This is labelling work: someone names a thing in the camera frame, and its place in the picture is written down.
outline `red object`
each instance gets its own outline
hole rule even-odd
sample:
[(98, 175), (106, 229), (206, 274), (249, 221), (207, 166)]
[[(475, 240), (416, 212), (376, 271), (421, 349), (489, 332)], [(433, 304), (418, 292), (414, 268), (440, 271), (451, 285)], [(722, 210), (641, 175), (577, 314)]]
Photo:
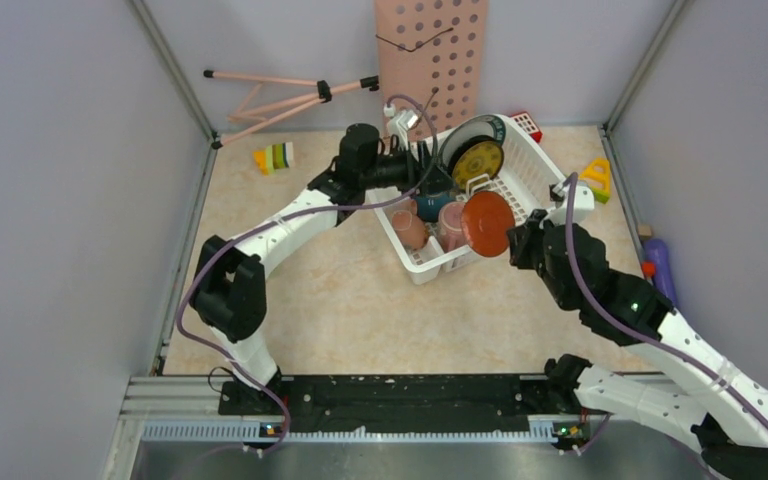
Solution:
[(482, 257), (498, 257), (505, 253), (507, 232), (513, 227), (514, 212), (496, 192), (476, 193), (461, 213), (461, 229), (466, 243)]
[(543, 131), (537, 126), (537, 123), (531, 118), (531, 115), (525, 110), (510, 115), (511, 119), (520, 126), (535, 142), (540, 143), (543, 138)]
[(643, 276), (646, 278), (652, 278), (655, 276), (655, 264), (652, 262), (643, 262), (642, 265), (640, 265), (641, 270), (643, 270)]

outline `yellow plate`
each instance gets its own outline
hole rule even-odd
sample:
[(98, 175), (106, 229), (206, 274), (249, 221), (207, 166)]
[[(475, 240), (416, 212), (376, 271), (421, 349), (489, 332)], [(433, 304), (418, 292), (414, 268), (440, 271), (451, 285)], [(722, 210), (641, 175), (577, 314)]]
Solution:
[(505, 161), (502, 146), (492, 140), (478, 143), (470, 147), (455, 163), (452, 178), (462, 190), (473, 178), (486, 173), (490, 178), (496, 178)]

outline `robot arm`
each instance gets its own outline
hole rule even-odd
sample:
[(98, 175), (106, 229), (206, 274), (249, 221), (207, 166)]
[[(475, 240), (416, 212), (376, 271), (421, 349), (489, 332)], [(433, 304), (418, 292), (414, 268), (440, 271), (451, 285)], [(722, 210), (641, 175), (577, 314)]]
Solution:
[[(399, 138), (412, 125), (404, 114), (390, 127)], [(261, 325), (266, 317), (266, 278), (278, 264), (317, 234), (340, 225), (363, 204), (366, 190), (395, 186), (406, 191), (416, 186), (433, 193), (450, 187), (445, 176), (435, 175), (433, 159), (424, 144), (415, 158), (408, 143), (389, 152), (379, 150), (378, 130), (355, 124), (340, 141), (339, 154), (331, 166), (313, 179), (284, 209), (264, 222), (277, 226), (265, 229), (235, 245), (214, 265), (190, 299), (195, 309), (234, 361), (261, 385), (278, 379), (278, 367), (269, 354)], [(300, 215), (303, 210), (315, 213)], [(214, 236), (199, 256), (198, 269), (227, 244)], [(257, 388), (248, 379), (242, 382)]]
[(705, 342), (652, 285), (609, 268), (605, 244), (574, 224), (578, 264), (598, 302), (627, 327), (700, 360), (720, 379), (712, 381), (685, 360), (612, 326), (579, 289), (567, 256), (565, 227), (555, 223), (558, 215), (550, 220), (550, 214), (535, 211), (508, 232), (511, 265), (535, 270), (562, 310), (579, 310), (580, 320), (593, 333), (647, 359), (685, 393), (646, 387), (565, 355), (547, 364), (547, 375), (556, 393), (572, 392), (566, 401), (570, 410), (586, 407), (622, 414), (702, 453), (709, 465), (730, 478), (768, 478), (768, 430), (725, 389), (733, 387), (767, 420), (768, 390)]

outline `pink pegboard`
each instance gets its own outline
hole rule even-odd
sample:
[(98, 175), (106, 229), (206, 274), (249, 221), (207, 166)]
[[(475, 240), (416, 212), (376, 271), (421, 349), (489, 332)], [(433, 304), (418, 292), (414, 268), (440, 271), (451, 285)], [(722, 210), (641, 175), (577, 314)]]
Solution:
[[(396, 44), (378, 40), (382, 99), (403, 93), (425, 104), (436, 91), (428, 113), (441, 132), (474, 116), (487, 2), (375, 0), (376, 34)], [(429, 133), (423, 122), (411, 132), (411, 140)]]

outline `yellow toy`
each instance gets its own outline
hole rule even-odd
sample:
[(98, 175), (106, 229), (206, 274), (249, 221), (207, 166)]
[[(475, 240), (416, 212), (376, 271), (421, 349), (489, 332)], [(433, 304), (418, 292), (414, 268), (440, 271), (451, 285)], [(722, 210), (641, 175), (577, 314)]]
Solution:
[(611, 198), (611, 164), (607, 159), (593, 160), (578, 178), (587, 181), (597, 202), (608, 203)]
[(254, 161), (264, 175), (293, 166), (293, 143), (277, 143), (264, 150), (255, 150)]

